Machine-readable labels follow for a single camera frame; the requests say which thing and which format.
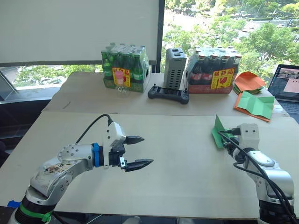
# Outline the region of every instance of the joystick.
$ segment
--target joystick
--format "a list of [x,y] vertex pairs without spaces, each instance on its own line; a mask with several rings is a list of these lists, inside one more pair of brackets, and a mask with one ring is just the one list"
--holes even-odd
[[165,98],[180,102],[181,104],[187,104],[189,102],[189,93],[187,89],[185,90],[173,90],[162,88],[154,84],[154,86],[149,90],[148,97],[153,98]]

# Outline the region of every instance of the green strap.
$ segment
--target green strap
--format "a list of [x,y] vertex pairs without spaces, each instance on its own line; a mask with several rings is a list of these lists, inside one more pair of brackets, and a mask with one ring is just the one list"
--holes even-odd
[[44,223],[49,222],[51,220],[51,214],[53,211],[49,211],[46,214],[36,213],[27,210],[22,203],[20,204],[21,211],[26,214],[27,216],[34,217],[34,218],[41,218]]

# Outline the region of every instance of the laptop keyboard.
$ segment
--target laptop keyboard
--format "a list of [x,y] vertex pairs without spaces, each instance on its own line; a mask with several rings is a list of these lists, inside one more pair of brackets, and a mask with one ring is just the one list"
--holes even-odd
[[279,103],[288,113],[299,114],[299,104],[290,104],[282,101],[279,101]]

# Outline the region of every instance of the blue ring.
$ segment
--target blue ring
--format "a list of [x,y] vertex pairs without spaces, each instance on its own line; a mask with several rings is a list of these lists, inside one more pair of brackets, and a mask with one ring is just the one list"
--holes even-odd
[[100,166],[100,147],[97,143],[93,144],[93,152],[94,152],[94,166],[99,167]]

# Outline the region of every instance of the black cable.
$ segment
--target black cable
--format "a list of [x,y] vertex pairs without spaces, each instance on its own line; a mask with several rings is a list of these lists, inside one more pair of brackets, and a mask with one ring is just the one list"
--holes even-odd
[[[249,169],[245,169],[245,168],[243,168],[243,167],[239,167],[239,166],[238,166],[239,164],[243,164],[243,162],[242,162],[242,161],[241,161],[241,162],[235,162],[233,165],[234,165],[234,167],[236,167],[237,169],[240,169],[240,170],[242,170],[242,171],[245,171],[245,172],[248,172],[248,173],[251,173],[251,174],[260,176],[261,178],[265,179],[265,177],[264,177],[263,175],[261,175],[261,174],[259,174],[259,173],[257,173],[257,172],[251,171],[251,170],[249,170]],[[279,193],[280,193],[280,195],[283,197],[283,199],[284,199],[285,201],[288,201],[288,198],[285,196],[285,193],[282,191],[282,189],[281,189],[281,188],[280,188],[274,181],[270,180],[270,182],[272,182],[272,183],[274,184],[275,188],[279,191]],[[286,205],[288,206],[289,211],[291,211],[292,209],[291,209],[291,205],[290,205],[290,203],[286,203]]]
[[250,156],[248,156],[247,152],[245,152],[243,149],[241,149],[237,144],[235,144],[235,143],[233,143],[233,144],[234,144],[234,146],[236,146],[236,148],[238,148],[239,150],[241,150],[241,151],[243,152],[243,154],[244,154],[245,156],[247,156],[247,157],[249,158],[249,160],[255,165],[255,167],[260,171],[260,173],[261,173],[262,175],[259,175],[259,176],[262,177],[262,178],[264,178],[264,179],[269,183],[269,185],[271,186],[271,188],[272,188],[273,191],[275,192],[277,198],[279,199],[280,203],[282,204],[283,208],[284,208],[285,211],[288,213],[290,219],[291,219],[292,221],[294,221],[295,218],[294,218],[294,216],[293,216],[293,214],[292,214],[292,212],[291,212],[291,205],[290,205],[290,203],[289,203],[287,197],[286,197],[285,194],[283,193],[283,191],[282,191],[276,184],[274,185],[274,182],[273,182],[272,180],[269,179],[269,177],[267,176],[267,174],[264,172],[264,170],[262,170],[262,169],[260,168],[260,166],[255,162],[255,160],[252,159]]
[[76,141],[76,144],[78,144],[81,139],[84,137],[84,135],[88,132],[88,130],[94,125],[95,122],[97,122],[99,119],[101,119],[102,117],[108,117],[108,126],[113,122],[113,120],[111,119],[111,117],[109,116],[109,114],[102,114],[100,115],[97,119],[95,119],[83,132],[83,134],[79,137],[79,139]]
[[52,214],[61,224],[68,224],[68,222],[64,221],[55,211],[53,211]]
[[[108,126],[113,122],[113,120],[111,119],[111,117],[109,116],[109,114],[102,114],[99,117],[97,117],[86,129],[85,131],[82,133],[82,135],[78,138],[78,140],[76,141],[76,144],[78,144],[81,139],[84,137],[84,135],[88,132],[88,130],[94,125],[95,122],[97,122],[99,119],[103,118],[103,117],[108,117]],[[64,221],[55,211],[53,211],[53,216],[59,221],[61,222],[61,224],[68,224],[66,221]]]
[[221,135],[221,137],[223,137],[227,141],[229,141],[231,144],[233,144],[236,148],[238,148],[245,156],[247,156],[248,159],[254,164],[254,166],[258,169],[258,171],[261,174],[239,167],[238,164],[242,164],[243,162],[234,163],[234,167],[236,167],[240,170],[243,170],[245,172],[252,173],[252,174],[255,174],[257,176],[264,178],[268,182],[268,184],[271,186],[271,188],[273,189],[275,195],[279,199],[280,203],[282,204],[284,210],[288,214],[291,221],[295,224],[299,224],[299,222],[296,220],[296,218],[294,216],[295,214],[292,213],[289,200],[285,196],[284,192],[280,189],[280,187],[275,182],[273,182],[272,180],[269,179],[269,177],[265,173],[265,171],[260,168],[260,166],[257,164],[257,162],[253,158],[251,158],[245,150],[241,149],[236,143],[234,143],[230,138],[226,137],[222,133],[227,133],[227,131],[218,131],[218,134]]

